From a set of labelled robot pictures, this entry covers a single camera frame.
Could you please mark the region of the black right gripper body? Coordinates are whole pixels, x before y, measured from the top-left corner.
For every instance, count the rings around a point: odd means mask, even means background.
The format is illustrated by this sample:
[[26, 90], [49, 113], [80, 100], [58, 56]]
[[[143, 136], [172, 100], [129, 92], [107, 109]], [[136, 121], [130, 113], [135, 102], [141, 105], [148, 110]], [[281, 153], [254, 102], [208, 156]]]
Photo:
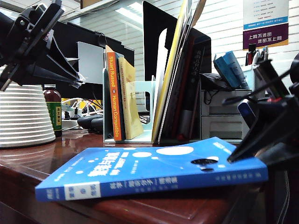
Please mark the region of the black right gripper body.
[[267, 102], [278, 102], [290, 93], [296, 97], [299, 96], [299, 54], [295, 56], [287, 73], [292, 81], [292, 85], [288, 87], [289, 90], [281, 81], [282, 75], [278, 75], [270, 59], [259, 62], [253, 71], [261, 84], [269, 84], [265, 89], [269, 95]]

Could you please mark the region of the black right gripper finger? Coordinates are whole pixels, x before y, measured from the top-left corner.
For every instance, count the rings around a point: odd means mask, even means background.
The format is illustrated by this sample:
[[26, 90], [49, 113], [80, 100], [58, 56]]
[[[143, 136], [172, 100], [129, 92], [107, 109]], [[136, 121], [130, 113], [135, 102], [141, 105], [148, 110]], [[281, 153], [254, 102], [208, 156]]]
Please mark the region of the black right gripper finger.
[[248, 100], [249, 102], [252, 102], [254, 104], [259, 104], [259, 105], [270, 105], [272, 103], [277, 103], [278, 99], [272, 99], [272, 98], [262, 98], [262, 99], [253, 99], [250, 98], [249, 96], [243, 96], [243, 97], [232, 97], [232, 98], [227, 98], [222, 101], [222, 105], [231, 105], [235, 104], [237, 102], [241, 102], [243, 100]]
[[240, 145], [228, 157], [235, 162], [253, 156], [258, 150], [288, 139], [299, 129], [299, 100], [283, 98], [259, 101], [256, 120]]

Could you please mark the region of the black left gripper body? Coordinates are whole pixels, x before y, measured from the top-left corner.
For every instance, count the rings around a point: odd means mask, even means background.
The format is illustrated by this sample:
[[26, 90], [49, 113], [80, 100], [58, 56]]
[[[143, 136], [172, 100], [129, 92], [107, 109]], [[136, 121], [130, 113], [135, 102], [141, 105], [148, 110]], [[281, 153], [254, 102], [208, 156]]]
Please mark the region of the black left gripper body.
[[12, 82], [27, 84], [27, 67], [42, 58], [50, 49], [53, 26], [63, 14], [62, 2], [54, 0], [25, 9], [15, 20], [0, 14], [0, 89]]

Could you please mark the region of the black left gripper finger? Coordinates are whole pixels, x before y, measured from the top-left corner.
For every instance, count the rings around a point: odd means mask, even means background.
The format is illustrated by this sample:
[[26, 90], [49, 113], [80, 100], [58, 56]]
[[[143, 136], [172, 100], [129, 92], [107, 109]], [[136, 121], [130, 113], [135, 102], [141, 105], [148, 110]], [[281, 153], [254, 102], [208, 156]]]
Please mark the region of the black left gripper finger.
[[27, 84], [56, 84], [63, 82], [69, 86], [78, 88], [81, 86], [81, 74], [76, 71], [73, 64], [78, 59], [67, 58], [54, 59], [47, 55], [27, 67]]
[[58, 81], [83, 81], [83, 76], [67, 61], [55, 38], [52, 36], [49, 40], [50, 49], [44, 59], [44, 68], [50, 72], [49, 78]]

